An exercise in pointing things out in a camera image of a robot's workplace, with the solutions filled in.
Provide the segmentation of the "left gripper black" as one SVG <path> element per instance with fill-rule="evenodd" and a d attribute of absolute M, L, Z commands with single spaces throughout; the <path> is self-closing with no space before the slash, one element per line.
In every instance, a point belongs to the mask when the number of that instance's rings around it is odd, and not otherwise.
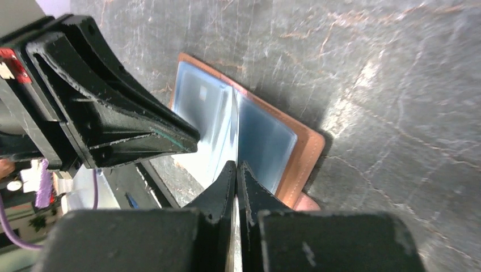
<path fill-rule="evenodd" d="M 1 157 L 17 170 L 111 168 L 197 151 L 199 132 L 115 56 L 95 20 L 1 21 Z"/>

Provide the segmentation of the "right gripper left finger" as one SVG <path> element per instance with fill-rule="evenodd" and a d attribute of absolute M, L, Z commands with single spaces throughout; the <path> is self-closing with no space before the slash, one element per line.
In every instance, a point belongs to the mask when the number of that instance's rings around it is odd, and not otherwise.
<path fill-rule="evenodd" d="M 76 210 L 50 231 L 34 271 L 222 271 L 236 165 L 181 209 Z"/>

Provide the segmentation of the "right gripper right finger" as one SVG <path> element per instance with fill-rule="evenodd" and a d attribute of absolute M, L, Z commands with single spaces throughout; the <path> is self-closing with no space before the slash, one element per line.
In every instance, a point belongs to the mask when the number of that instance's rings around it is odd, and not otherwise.
<path fill-rule="evenodd" d="M 424 271 L 407 226 L 389 212 L 294 211 L 237 168 L 244 271 Z"/>

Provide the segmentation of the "tan leather card holder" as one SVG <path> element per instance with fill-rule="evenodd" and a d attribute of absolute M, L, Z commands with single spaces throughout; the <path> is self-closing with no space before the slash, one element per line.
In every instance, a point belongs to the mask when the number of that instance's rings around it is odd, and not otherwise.
<path fill-rule="evenodd" d="M 197 151 L 175 155 L 202 187 L 228 160 L 246 162 L 268 191 L 297 211 L 319 210 L 302 190 L 324 137 L 206 63 L 180 53 L 170 108 L 201 135 Z"/>

